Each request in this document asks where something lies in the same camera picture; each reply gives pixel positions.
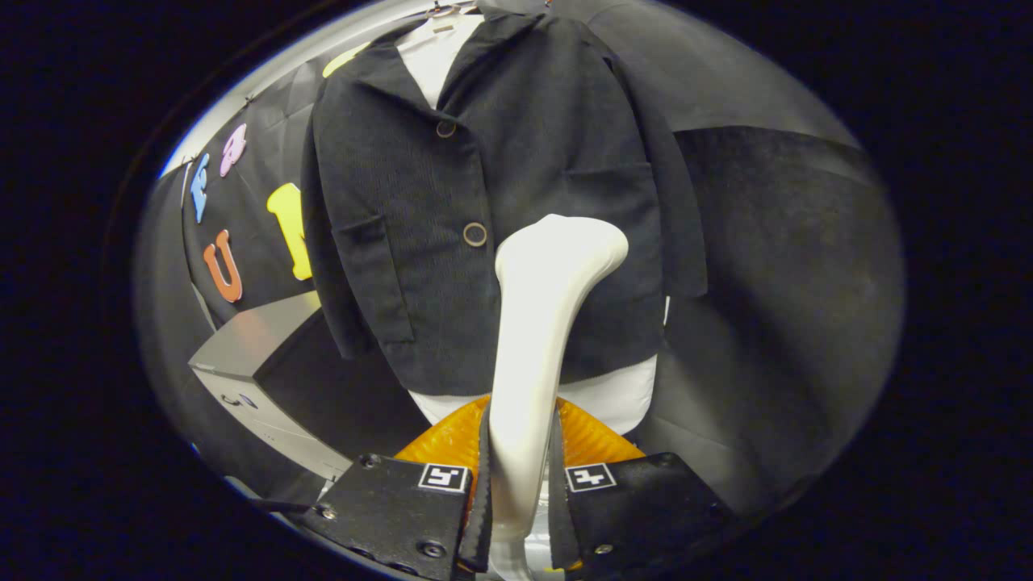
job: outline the jacket sleeve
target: jacket sleeve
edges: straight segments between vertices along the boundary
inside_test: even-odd
[[[617,55],[588,26],[582,25],[582,30],[584,40],[606,62],[624,89],[638,121],[646,156],[653,165],[663,240],[663,292],[683,298],[706,295],[702,224],[685,156],[649,91],[629,79]]]
[[[318,120],[318,104],[317,98],[302,145],[302,227],[313,282],[331,335],[342,358],[355,359],[372,350],[375,341],[348,284],[331,232],[313,129]]]

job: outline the jacket collar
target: jacket collar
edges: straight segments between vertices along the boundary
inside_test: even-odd
[[[544,17],[544,14],[518,14],[492,6],[482,6],[480,10],[484,16],[484,22],[473,31],[473,34],[456,56],[456,60],[445,77],[439,103],[447,102],[449,89],[463,72],[493,51],[503,47],[510,39],[534,26]],[[341,71],[364,85],[400,98],[420,111],[432,111],[395,47],[399,38],[426,22],[427,19],[417,19],[382,34],[355,55],[355,58],[348,63],[348,66],[342,67]]]

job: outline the white plastic part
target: white plastic part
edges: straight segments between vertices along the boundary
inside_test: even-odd
[[[524,540],[541,487],[570,326],[589,292],[627,253],[627,238],[617,226],[555,214],[520,230],[496,253],[502,309],[489,416],[490,555],[506,581],[533,579]]]

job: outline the white shirt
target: white shirt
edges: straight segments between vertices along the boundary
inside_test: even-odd
[[[483,20],[479,14],[432,18],[396,41],[402,61],[432,109],[438,106],[445,77],[460,49]],[[449,25],[450,29],[435,32],[435,29],[440,30]],[[663,318],[666,324],[666,310]],[[588,411],[615,432],[625,434],[646,416],[653,399],[655,377],[656,356],[653,356],[641,363],[598,377],[561,385],[559,396]],[[431,396],[409,392],[409,395],[433,425],[487,393],[473,396]]]

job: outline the brown button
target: brown button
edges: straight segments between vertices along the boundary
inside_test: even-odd
[[[456,134],[456,124],[451,121],[442,121],[438,123],[438,136],[439,137],[450,137]]]
[[[463,240],[474,248],[488,242],[488,231],[480,222],[470,222],[463,228]]]

